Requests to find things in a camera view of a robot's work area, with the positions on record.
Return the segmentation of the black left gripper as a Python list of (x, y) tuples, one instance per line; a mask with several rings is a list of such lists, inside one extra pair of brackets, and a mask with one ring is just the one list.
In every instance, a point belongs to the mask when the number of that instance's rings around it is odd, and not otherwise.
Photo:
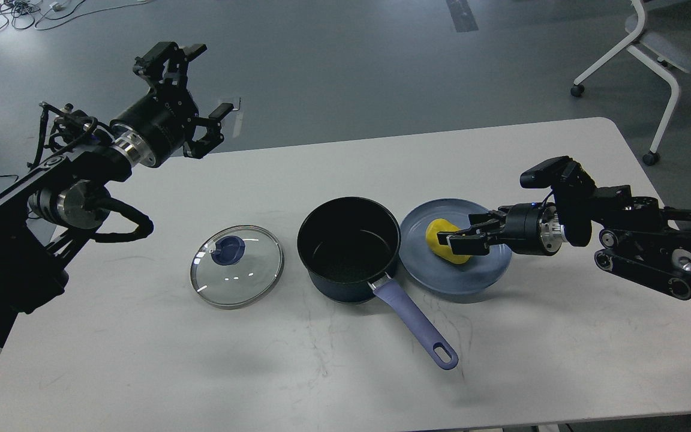
[[(148, 84), (148, 93), (123, 110), (110, 126), (116, 135), (132, 131), (143, 140), (142, 164), (146, 167), (160, 167), (181, 148), (184, 157), (200, 160), (224, 142), (223, 120), (235, 110), (234, 104), (221, 103), (201, 118), (187, 89), (189, 63), (207, 49), (206, 44), (179, 46), (162, 41), (136, 58), (133, 73)], [(198, 127), (204, 129), (204, 135), (194, 140)]]

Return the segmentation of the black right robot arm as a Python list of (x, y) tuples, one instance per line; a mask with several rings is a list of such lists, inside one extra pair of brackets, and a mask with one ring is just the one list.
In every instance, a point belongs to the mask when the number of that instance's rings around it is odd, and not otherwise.
[(601, 271), (691, 299), (691, 209), (661, 207), (655, 197), (633, 195), (628, 184), (600, 188), (567, 155), (526, 170), (520, 184), (551, 191), (542, 202), (469, 214), (468, 229), (432, 229), (431, 246), (453, 256), (485, 256), (497, 244), (516, 254), (554, 256), (563, 244), (586, 247), (597, 223), (602, 248), (593, 260)]

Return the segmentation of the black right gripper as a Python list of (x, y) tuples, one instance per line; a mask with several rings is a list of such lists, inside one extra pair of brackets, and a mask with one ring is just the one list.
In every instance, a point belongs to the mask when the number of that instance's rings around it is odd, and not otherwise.
[[(553, 203), (516, 204), (469, 214), (468, 221), (468, 229), (438, 232), (438, 241), (446, 241), (455, 256), (485, 256), (500, 244), (507, 244), (516, 254), (554, 256), (567, 242)], [(488, 234), (499, 230), (497, 237)]]

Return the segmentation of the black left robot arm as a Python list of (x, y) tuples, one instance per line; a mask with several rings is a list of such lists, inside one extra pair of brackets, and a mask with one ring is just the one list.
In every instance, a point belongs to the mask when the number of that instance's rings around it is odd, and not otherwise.
[(108, 125), (71, 104), (41, 102), (30, 170), (0, 192), (0, 347), (17, 315), (65, 293), (66, 268), (87, 243), (134, 242), (154, 231), (108, 183), (126, 181), (137, 165), (156, 169), (176, 151), (201, 159), (223, 143), (234, 105), (202, 117), (187, 88), (189, 65), (206, 49), (162, 41), (136, 58), (133, 72), (148, 93)]

